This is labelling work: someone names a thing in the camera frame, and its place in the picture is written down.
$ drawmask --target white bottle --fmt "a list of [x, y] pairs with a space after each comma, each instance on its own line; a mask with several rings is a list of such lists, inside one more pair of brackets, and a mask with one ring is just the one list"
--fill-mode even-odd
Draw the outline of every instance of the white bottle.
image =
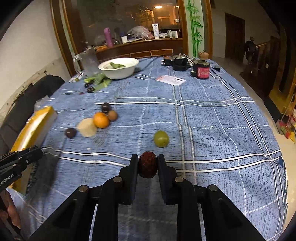
[[153, 23], [152, 28], [153, 28], [154, 38], [159, 39], [158, 23]]
[[177, 31], [174, 31], [174, 37], [177, 39], [177, 38], [179, 38], [178, 37], [178, 32]]
[[171, 30], [168, 30], [168, 36], [170, 37], [170, 39], [173, 38], [173, 32]]
[[121, 41], [122, 41], [123, 44], [127, 43], [128, 42], [128, 37], [127, 36], [122, 36]]

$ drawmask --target glass window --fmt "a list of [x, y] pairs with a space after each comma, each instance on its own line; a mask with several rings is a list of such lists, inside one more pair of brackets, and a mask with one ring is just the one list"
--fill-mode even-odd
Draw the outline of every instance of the glass window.
[[152, 23], [158, 23], [160, 32], [180, 29], [176, 0], [77, 0], [77, 7], [90, 45], [105, 40], [104, 28], [127, 33], [140, 25], [152, 31]]

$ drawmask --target white paper card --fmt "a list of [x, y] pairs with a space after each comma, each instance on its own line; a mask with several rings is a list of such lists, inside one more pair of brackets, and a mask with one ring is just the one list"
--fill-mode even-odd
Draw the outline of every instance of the white paper card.
[[170, 84], [170, 85], [181, 85], [186, 81], [186, 80], [180, 79], [178, 77], [169, 76], [169, 75], [160, 76], [156, 80]]

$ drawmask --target plastic bag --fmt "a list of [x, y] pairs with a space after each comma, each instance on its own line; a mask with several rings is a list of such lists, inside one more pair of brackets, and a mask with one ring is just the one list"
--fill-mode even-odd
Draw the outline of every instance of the plastic bag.
[[128, 31], [128, 35], [133, 35], [137, 38], [142, 39], [153, 39], [154, 36], [149, 32], [149, 30], [143, 26], [136, 26]]
[[34, 112], [43, 108], [44, 107], [44, 104], [46, 101], [48, 101], [50, 98], [48, 96], [45, 96], [43, 97], [42, 99], [40, 100], [37, 100], [35, 105], [34, 105]]

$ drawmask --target blue plaid tablecloth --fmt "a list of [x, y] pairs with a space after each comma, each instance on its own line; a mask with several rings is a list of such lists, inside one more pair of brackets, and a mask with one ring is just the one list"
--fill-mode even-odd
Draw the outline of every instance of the blue plaid tablecloth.
[[[287, 177], [263, 113], [223, 69], [211, 68], [209, 79], [198, 80], [189, 70], [161, 66], [161, 59], [142, 59], [139, 72], [96, 93], [80, 95], [82, 80], [66, 82], [45, 103], [58, 117], [42, 146], [37, 181], [26, 196], [10, 190], [25, 237], [78, 186], [102, 185], [129, 164], [132, 154], [152, 151], [193, 184], [216, 184], [266, 240], [278, 239], [287, 212]], [[186, 82], [172, 86], [155, 80], [164, 74]], [[64, 135], [101, 111], [103, 102], [111, 104], [118, 120], [94, 137]], [[170, 138], [165, 148], [153, 142], [159, 129]], [[163, 203], [158, 176], [138, 177], [134, 204], [119, 207], [118, 240], [175, 240], [176, 219], [177, 207]]]

